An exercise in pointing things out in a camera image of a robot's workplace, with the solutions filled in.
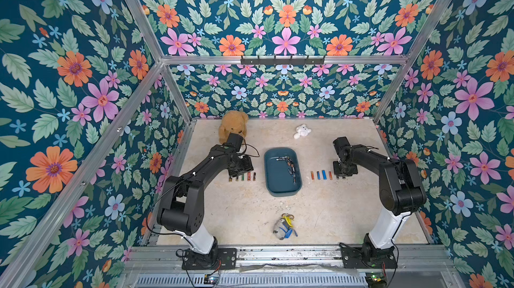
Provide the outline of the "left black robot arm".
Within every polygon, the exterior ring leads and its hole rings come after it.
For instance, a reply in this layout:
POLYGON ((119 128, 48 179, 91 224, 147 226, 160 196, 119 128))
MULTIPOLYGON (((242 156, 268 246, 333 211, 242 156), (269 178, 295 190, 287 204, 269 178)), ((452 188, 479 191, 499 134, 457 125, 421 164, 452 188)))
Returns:
POLYGON ((197 166, 179 177, 168 177, 164 183, 156 221, 183 237, 196 254, 211 255, 217 245, 203 225, 206 188, 223 171, 235 178, 253 170, 251 157, 241 150, 245 144, 243 136, 231 133, 225 143, 212 147, 197 166))

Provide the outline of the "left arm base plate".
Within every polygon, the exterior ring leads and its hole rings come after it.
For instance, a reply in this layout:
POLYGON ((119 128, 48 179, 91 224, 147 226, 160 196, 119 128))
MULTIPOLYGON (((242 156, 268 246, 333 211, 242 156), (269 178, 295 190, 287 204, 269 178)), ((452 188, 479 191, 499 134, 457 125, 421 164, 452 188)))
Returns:
POLYGON ((185 250, 182 255, 183 270, 231 270, 236 268, 238 250, 215 247, 207 255, 185 250))

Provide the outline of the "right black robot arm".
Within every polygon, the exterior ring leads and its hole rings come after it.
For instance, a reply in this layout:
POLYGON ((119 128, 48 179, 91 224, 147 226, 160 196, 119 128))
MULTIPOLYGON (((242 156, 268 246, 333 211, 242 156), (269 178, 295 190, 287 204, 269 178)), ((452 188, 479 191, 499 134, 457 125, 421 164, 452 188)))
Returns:
POLYGON ((333 141, 338 160, 333 163, 338 177, 358 174, 362 167, 378 176, 382 209, 373 229, 365 235, 361 254, 377 258, 393 252, 396 235, 406 221, 427 201, 420 173, 411 159, 394 159, 366 145, 352 145, 348 138, 333 141))

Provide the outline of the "teal plastic storage box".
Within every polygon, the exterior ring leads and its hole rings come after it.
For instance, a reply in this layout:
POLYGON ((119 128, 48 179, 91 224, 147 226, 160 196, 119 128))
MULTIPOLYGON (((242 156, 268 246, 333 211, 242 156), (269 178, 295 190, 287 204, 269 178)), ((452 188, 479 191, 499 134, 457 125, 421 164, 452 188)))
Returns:
POLYGON ((302 188, 302 178, 296 152, 288 147, 276 147, 264 154, 266 188, 274 197, 296 195, 302 188))

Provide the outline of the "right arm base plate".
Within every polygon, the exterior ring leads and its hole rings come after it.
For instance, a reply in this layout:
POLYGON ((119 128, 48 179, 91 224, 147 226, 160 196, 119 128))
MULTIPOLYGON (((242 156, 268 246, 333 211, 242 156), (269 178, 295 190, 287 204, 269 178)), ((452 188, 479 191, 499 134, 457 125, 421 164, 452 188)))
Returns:
POLYGON ((341 258, 347 269, 395 269, 395 248, 376 249, 371 244, 350 246, 340 242, 341 258))

